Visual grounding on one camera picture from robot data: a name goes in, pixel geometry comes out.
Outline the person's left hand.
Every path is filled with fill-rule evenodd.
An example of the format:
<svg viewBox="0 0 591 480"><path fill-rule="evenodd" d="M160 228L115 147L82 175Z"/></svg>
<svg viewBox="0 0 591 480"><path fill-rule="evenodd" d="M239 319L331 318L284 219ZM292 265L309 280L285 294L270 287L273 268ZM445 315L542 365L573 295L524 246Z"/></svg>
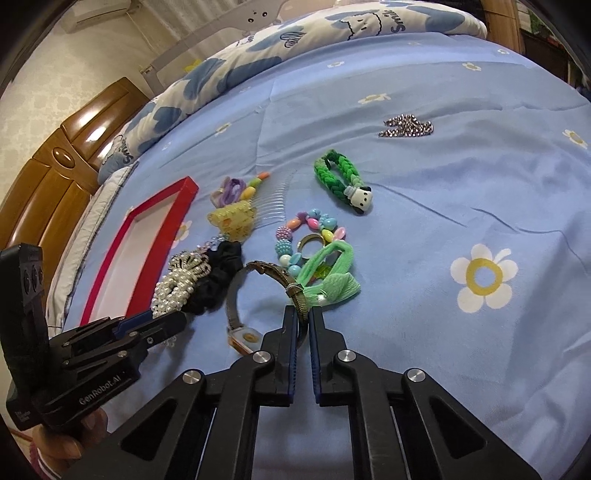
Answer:
<svg viewBox="0 0 591 480"><path fill-rule="evenodd" d="M79 437L61 435L38 425L32 430L30 463L41 479L60 479L86 450L108 436L108 416L99 408L81 421Z"/></svg>

